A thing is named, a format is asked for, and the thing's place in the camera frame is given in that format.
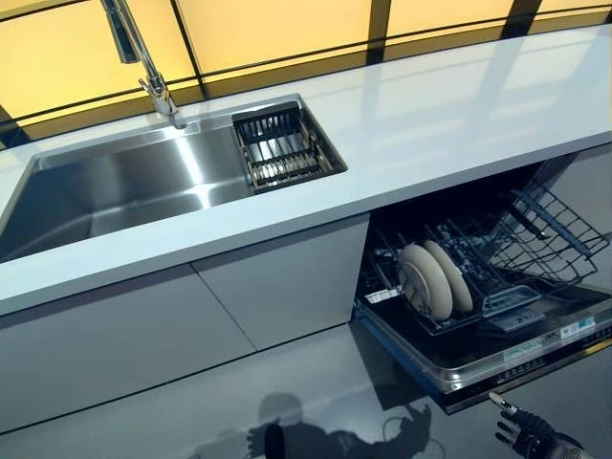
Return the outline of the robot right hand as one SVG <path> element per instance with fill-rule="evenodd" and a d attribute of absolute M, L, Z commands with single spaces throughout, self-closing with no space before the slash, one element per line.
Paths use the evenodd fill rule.
<path fill-rule="evenodd" d="M 495 439 L 522 458 L 546 458 L 554 445 L 556 432 L 541 417 L 518 408 L 495 392 L 489 399 L 500 409 Z"/>

